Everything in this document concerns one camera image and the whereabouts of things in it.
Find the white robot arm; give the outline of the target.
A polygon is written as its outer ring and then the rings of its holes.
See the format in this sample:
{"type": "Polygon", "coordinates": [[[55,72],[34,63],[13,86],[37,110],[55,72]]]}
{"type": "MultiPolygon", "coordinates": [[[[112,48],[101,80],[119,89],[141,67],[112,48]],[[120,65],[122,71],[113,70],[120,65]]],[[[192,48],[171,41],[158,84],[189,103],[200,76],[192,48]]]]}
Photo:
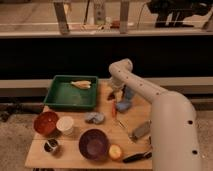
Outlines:
{"type": "Polygon", "coordinates": [[[170,91],[132,73],[130,59],[109,66],[110,85],[124,85],[151,104],[153,171],[202,171],[196,111],[181,93],[170,91]]]}

